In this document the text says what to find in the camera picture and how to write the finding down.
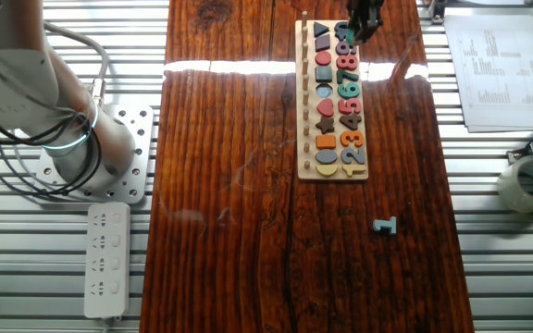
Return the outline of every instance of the red circle piece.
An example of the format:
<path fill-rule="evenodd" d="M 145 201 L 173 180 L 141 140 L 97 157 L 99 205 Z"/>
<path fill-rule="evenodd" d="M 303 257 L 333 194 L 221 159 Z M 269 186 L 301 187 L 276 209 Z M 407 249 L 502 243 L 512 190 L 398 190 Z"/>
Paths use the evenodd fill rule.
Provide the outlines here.
<path fill-rule="evenodd" d="M 326 66 L 332 61 L 332 55 L 328 51 L 320 51 L 316 54 L 316 63 L 320 66 Z"/>

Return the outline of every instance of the paper sheet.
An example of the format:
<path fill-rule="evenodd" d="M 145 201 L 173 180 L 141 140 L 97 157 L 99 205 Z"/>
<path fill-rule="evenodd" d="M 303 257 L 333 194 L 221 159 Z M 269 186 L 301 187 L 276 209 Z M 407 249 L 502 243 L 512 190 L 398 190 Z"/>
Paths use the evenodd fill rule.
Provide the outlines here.
<path fill-rule="evenodd" d="M 522 6 L 524 0 L 465 0 L 465 2 L 490 6 Z"/>
<path fill-rule="evenodd" d="M 448 16 L 445 30 L 469 130 L 533 130 L 533 17 Z"/>

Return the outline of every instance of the wooden puzzle board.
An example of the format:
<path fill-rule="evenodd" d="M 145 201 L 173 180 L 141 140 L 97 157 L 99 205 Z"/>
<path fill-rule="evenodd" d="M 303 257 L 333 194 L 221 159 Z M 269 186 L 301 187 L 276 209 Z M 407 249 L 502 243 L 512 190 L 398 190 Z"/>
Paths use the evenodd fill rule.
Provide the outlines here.
<path fill-rule="evenodd" d="M 332 88 L 332 94 L 328 97 L 332 100 L 332 108 L 333 108 L 333 115 L 331 118 L 334 119 L 334 131 L 328 132 L 326 135 L 334 135 L 334 141 L 336 143 L 336 146 L 332 150 L 336 155 L 337 159 L 332 164 L 328 164 L 328 166 L 336 166 L 337 170 L 334 174 L 330 176 L 323 176 L 320 174 L 317 170 L 317 166 L 325 166 L 324 164 L 321 164 L 316 161 L 316 154 L 321 152 L 322 150 L 316 148 L 316 137 L 319 135 L 323 135 L 321 129 L 316 127 L 316 124 L 321 121 L 321 118 L 323 117 L 320 112 L 318 112 L 317 107 L 318 105 L 325 100 L 326 98 L 322 98 L 316 94 L 316 88 L 322 84 L 316 82 L 316 67 L 318 67 L 318 64 L 316 63 L 316 38 L 314 36 L 314 20 L 307 20 L 306 27 L 308 29 L 307 31 L 307 59 L 309 60 L 308 69 L 307 69 L 307 75 L 309 76 L 308 81 L 308 87 L 307 91 L 309 93 L 308 97 L 308 103 L 307 105 L 304 105 L 304 75 L 303 75 L 303 50 L 302 50 L 302 22 L 300 20 L 295 22 L 295 65 L 296 65 L 296 92 L 297 92 L 297 163 L 298 163 L 298 174 L 300 179 L 313 179 L 313 180 L 365 180 L 369 177 L 368 168 L 367 168 L 367 149 L 366 149 L 366 125 L 365 125 L 365 118 L 363 116 L 365 110 L 363 108 L 363 96 L 362 96 L 362 82 L 361 82 L 361 75 L 360 75 L 360 68 L 359 64 L 357 64 L 357 68 L 354 70 L 347 70 L 349 73 L 356 74 L 359 76 L 359 79 L 355 81 L 359 86 L 359 94 L 355 96 L 354 98 L 357 98 L 359 102 L 361 103 L 361 112 L 355 113 L 354 110 L 351 113 L 351 115 L 358 115 L 361 117 L 362 121 L 358 123 L 357 130 L 363 134 L 363 144 L 361 147 L 356 147 L 355 142 L 350 142 L 348 146 L 343 146 L 341 144 L 341 136 L 347 132 L 352 131 L 351 129 L 347 128 L 340 122 L 340 118 L 342 116 L 345 116 L 339 111 L 339 100 L 347 100 L 343 99 L 339 95 L 339 84 L 337 83 L 337 73 L 339 68 L 337 67 L 337 59 L 339 58 L 339 55 L 336 52 L 336 47 L 338 43 L 341 41 L 335 37 L 335 26 L 339 22 L 345 22 L 341 20 L 317 20 L 316 22 L 319 24 L 322 24 L 324 26 L 328 27 L 328 32 L 325 33 L 330 35 L 330 48 L 328 50 L 325 50 L 326 52 L 329 52 L 331 55 L 331 61 L 329 63 L 329 66 L 331 66 L 332 69 L 332 82 L 326 83 Z M 356 53 L 355 56 L 357 57 L 357 63 L 359 63 L 359 49 L 358 47 L 355 47 Z M 353 82 L 352 80 L 344 79 L 342 81 L 343 85 L 347 85 L 349 82 Z M 307 119 L 304 119 L 304 110 L 307 109 Z M 309 128 L 308 135 L 304 135 L 304 128 L 307 126 Z M 309 144 L 309 150 L 306 152 L 304 150 L 304 147 L 306 144 Z M 342 152 L 346 148 L 353 149 L 356 153 L 359 148 L 363 148 L 363 152 L 360 153 L 362 156 L 365 157 L 365 163 L 363 166 L 365 166 L 365 170 L 361 173 L 354 172 L 351 177 L 348 176 L 348 172 L 343 170 L 343 166 L 349 167 L 349 165 L 358 165 L 358 161 L 356 159 L 351 158 L 351 163 L 346 164 L 342 161 Z M 306 162 L 309 162 L 309 167 L 306 168 Z"/>

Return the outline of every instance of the metal mounting plate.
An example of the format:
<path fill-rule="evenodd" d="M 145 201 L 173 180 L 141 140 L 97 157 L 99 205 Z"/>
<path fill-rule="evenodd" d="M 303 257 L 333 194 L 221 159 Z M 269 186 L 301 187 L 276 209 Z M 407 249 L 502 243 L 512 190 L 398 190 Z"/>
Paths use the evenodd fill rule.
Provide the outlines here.
<path fill-rule="evenodd" d="M 149 163 L 154 111 L 148 105 L 105 105 L 104 110 L 109 116 L 115 117 L 124 123 L 135 140 L 136 153 L 133 156 L 129 170 L 114 184 L 105 189 L 86 192 L 89 195 L 86 195 L 84 191 L 74 191 L 69 196 L 59 196 L 59 200 L 70 201 L 71 203 L 121 202 L 136 204 L 145 196 L 145 179 Z M 41 153 L 37 176 L 39 179 L 50 183 L 66 183 L 56 172 L 53 159 L 44 151 Z M 39 204 L 51 203 L 49 200 L 36 200 Z"/>

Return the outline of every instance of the yellow number 3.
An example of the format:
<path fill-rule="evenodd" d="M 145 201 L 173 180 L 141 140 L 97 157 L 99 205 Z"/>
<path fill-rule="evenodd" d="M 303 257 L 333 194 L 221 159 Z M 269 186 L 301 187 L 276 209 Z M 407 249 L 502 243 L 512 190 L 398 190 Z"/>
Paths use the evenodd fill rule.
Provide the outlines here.
<path fill-rule="evenodd" d="M 355 147 L 361 147 L 364 141 L 363 133 L 359 130 L 347 130 L 341 134 L 341 144 L 349 146 L 349 142 L 354 142 Z"/>

